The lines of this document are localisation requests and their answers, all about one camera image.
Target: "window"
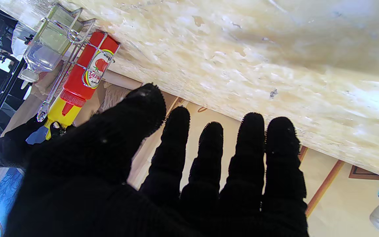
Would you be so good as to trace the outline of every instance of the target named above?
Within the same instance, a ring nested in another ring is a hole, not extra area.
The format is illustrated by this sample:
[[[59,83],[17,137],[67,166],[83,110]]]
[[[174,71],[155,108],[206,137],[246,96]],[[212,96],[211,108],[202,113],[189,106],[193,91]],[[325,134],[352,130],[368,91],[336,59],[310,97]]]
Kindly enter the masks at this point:
[[[13,207],[22,178],[23,174],[16,168],[9,168],[0,182],[0,236],[5,229],[7,217]]]

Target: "wire bottle holder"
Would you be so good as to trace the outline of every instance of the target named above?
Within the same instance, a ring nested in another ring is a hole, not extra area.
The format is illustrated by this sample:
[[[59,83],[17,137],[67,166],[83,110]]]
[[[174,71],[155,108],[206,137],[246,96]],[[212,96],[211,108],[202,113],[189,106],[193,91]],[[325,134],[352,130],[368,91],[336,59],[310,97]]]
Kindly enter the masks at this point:
[[[64,63],[61,72],[58,74],[57,79],[55,80],[54,86],[52,87],[50,93],[48,94],[48,97],[40,105],[39,112],[38,112],[38,115],[36,117],[36,119],[39,122],[42,122],[46,118],[46,116],[48,115],[49,108],[51,106],[51,102],[52,102],[52,99],[55,95],[55,92],[57,91],[59,85],[61,84],[61,82],[65,78],[65,76],[69,75],[68,72],[72,66],[79,66],[82,69],[84,69],[83,75],[81,76],[81,81],[83,82],[84,86],[93,88],[93,87],[91,87],[85,83],[85,74],[86,74],[86,72],[90,72],[90,64],[93,61],[93,59],[95,58],[96,54],[98,52],[100,52],[108,58],[108,66],[106,67],[106,69],[108,69],[110,64],[112,62],[115,62],[115,60],[113,60],[113,57],[115,56],[116,52],[118,52],[119,48],[121,47],[121,43],[119,43],[118,48],[116,49],[116,51],[114,52],[112,57],[108,56],[104,51],[102,51],[100,49],[100,47],[102,46],[103,42],[105,41],[105,39],[108,36],[108,33],[106,33],[106,32],[104,32],[104,36],[102,38],[102,41],[99,43],[98,46],[92,45],[90,43],[88,38],[91,36],[90,32],[91,32],[91,30],[92,30],[92,28],[96,22],[95,18],[82,22],[84,26],[88,26],[88,29],[87,29],[86,33],[84,34],[84,36],[81,35],[79,32],[75,31],[72,27],[77,22],[77,20],[80,17],[82,12],[83,12],[83,8],[79,8],[79,9],[76,9],[75,11],[71,12],[72,15],[76,14],[76,16],[75,16],[75,18],[74,18],[74,20],[70,26],[67,26],[67,25],[65,25],[65,24],[63,24],[57,20],[51,20],[48,17],[44,17],[40,20],[41,22],[48,21],[48,22],[56,25],[57,27],[59,27],[61,30],[63,30],[66,33],[67,39],[71,42],[70,47],[72,45],[74,45],[74,48],[73,48],[70,56],[68,57],[68,60]],[[90,45],[90,46],[94,47],[96,49],[96,51],[93,54],[93,57],[91,58],[89,64],[87,66],[83,66],[83,65],[78,64],[75,60],[78,56],[78,53],[81,50],[83,50],[83,48],[86,45]],[[99,75],[101,79],[102,79],[106,69],[101,73],[101,75]]]

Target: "bottle label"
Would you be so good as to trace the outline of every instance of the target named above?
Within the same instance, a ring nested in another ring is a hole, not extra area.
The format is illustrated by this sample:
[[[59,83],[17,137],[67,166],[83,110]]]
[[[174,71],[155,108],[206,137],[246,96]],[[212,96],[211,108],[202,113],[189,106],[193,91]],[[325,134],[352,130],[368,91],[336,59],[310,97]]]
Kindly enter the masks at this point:
[[[102,79],[103,72],[105,72],[106,68],[109,64],[109,59],[113,57],[113,52],[108,49],[102,49],[98,51],[90,62],[89,70],[84,74],[83,82],[91,87],[96,88],[100,80]]]

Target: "clear plastic bottle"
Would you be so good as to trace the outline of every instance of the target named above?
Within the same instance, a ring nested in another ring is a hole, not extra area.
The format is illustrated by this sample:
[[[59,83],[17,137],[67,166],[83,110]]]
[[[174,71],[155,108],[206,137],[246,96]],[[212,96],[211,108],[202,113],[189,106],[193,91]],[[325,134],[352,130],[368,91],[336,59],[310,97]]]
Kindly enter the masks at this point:
[[[74,21],[71,12],[60,4],[56,4],[51,9],[48,18],[66,26],[70,26]],[[82,28],[83,23],[80,21],[77,21],[72,27],[77,32],[80,32]],[[24,53],[27,69],[20,74],[20,78],[25,80],[24,84],[37,81],[41,72],[52,71],[70,45],[71,42],[69,42],[64,30],[49,21],[45,21]]]

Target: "black knit glove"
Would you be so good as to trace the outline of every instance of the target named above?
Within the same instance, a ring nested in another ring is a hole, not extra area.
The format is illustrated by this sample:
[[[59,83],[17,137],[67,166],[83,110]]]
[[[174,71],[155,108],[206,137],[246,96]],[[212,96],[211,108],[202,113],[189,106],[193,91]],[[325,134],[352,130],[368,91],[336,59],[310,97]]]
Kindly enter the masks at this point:
[[[292,123],[242,122],[229,177],[219,194],[223,129],[210,123],[200,137],[189,184],[179,182],[190,116],[177,108],[166,122],[140,191],[126,183],[141,141],[166,114],[152,84],[32,154],[7,221],[10,236],[306,236],[305,185]],[[267,153],[267,185],[263,154]]]
[[[3,137],[0,137],[0,168],[24,169],[27,167],[29,161],[28,154],[37,149],[40,144],[31,145],[26,140],[33,132],[36,132],[43,126],[47,120],[45,118],[42,122],[38,122],[36,116],[31,117],[26,123],[6,132]],[[66,129],[59,125],[55,127],[54,123],[50,127],[53,139],[63,135],[66,131]]]
[[[286,117],[272,120],[265,137],[261,114],[240,126],[229,177],[219,192],[223,128],[203,130],[189,183],[179,191],[190,115],[176,108],[168,118],[149,175],[140,192],[171,214],[181,215],[208,236],[307,236],[304,177],[298,169],[299,141]],[[263,157],[266,153],[266,187]]]

